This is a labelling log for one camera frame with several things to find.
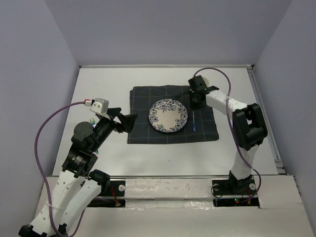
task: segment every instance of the blue pen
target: blue pen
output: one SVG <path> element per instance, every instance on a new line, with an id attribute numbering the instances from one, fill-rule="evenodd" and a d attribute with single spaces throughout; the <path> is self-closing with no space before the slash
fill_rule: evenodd
<path id="1" fill-rule="evenodd" d="M 194 132 L 197 131 L 196 120 L 195 120 L 195 118 L 194 118 L 194 111 L 193 111 L 193 131 L 194 131 Z"/>

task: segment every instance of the blue and white plate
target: blue and white plate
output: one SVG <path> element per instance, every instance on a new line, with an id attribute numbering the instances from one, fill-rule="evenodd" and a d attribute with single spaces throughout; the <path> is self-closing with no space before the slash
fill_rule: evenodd
<path id="1" fill-rule="evenodd" d="M 178 131 L 184 127 L 187 120 L 186 107 L 176 100 L 159 100 L 149 110 L 149 122 L 161 132 Z"/>

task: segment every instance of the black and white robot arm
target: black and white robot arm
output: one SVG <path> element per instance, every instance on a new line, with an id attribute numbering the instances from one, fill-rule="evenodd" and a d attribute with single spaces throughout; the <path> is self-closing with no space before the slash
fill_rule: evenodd
<path id="1" fill-rule="evenodd" d="M 227 97 L 215 86 L 207 87 L 202 76 L 194 76 L 189 80 L 191 87 L 190 107 L 199 110 L 210 106 L 233 121 L 233 133 L 237 140 L 239 151 L 236 152 L 234 165 L 226 181 L 215 181 L 215 191 L 219 195 L 239 195 L 253 183 L 251 176 L 252 164 L 255 154 L 264 138 L 268 135 L 267 127 L 261 108 L 258 104 L 245 104 Z"/>
<path id="2" fill-rule="evenodd" d="M 98 159 L 95 152 L 112 131 L 130 133 L 137 114 L 124 116 L 120 113 L 121 108 L 109 109 L 109 102 L 99 98 L 86 100 L 84 104 L 100 120 L 95 127 L 89 122 L 81 122 L 74 128 L 72 146 L 52 193 L 48 188 L 51 204 L 47 201 L 35 219 L 20 229 L 19 236 L 52 237 L 66 234 L 88 204 L 101 190 L 106 191 L 110 186 L 108 174 L 100 170 L 90 172 Z"/>

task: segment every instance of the gray wall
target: gray wall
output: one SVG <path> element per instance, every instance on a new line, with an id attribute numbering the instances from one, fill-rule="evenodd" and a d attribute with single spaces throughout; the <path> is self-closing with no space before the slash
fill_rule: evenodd
<path id="1" fill-rule="evenodd" d="M 316 1 L 294 0 L 255 66 L 286 170 L 316 234 Z"/>
<path id="2" fill-rule="evenodd" d="M 79 65 L 254 64 L 291 0 L 45 0 Z"/>
<path id="3" fill-rule="evenodd" d="M 0 1 L 1 236 L 18 236 L 34 217 L 43 184 L 34 138 L 41 123 L 71 101 L 77 74 L 77 63 L 44 1 Z M 39 142 L 47 175 L 66 115 L 54 119 Z"/>

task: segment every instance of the plate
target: plate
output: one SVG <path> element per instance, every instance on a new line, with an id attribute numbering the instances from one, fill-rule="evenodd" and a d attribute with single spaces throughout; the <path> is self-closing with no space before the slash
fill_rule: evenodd
<path id="1" fill-rule="evenodd" d="M 186 107 L 179 101 L 162 99 L 149 110 L 149 122 L 161 132 L 176 132 L 184 127 L 188 120 Z"/>

